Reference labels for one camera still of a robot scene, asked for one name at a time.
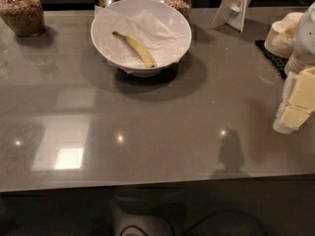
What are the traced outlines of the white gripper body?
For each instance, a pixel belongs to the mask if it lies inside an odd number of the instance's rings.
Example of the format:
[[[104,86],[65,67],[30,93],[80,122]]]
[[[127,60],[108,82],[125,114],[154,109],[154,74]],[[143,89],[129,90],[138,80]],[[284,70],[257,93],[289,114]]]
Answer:
[[[276,114],[276,119],[273,124],[273,128],[276,132],[281,134],[291,134],[293,129],[287,127],[282,121],[281,117],[284,114],[284,110],[288,104],[288,99],[291,96],[291,93],[294,89],[295,83],[297,80],[297,74],[289,72],[283,85],[283,94],[282,94],[282,103],[279,105],[279,109]]]

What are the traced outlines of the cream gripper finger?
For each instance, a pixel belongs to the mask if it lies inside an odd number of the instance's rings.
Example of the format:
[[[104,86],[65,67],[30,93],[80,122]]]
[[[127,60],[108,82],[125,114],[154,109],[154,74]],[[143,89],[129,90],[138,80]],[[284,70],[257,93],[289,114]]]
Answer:
[[[283,124],[291,129],[298,129],[310,117],[310,111],[290,105],[287,106],[281,115]]]
[[[298,74],[288,102],[311,112],[315,110],[315,67]]]

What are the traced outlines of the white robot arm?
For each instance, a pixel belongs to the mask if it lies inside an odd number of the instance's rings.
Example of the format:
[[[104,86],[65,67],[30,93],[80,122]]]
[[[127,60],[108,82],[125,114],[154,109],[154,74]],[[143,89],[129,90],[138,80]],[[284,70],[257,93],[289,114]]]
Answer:
[[[301,16],[293,40],[284,67],[283,101],[273,124],[283,134],[297,131],[315,111],[315,2]]]

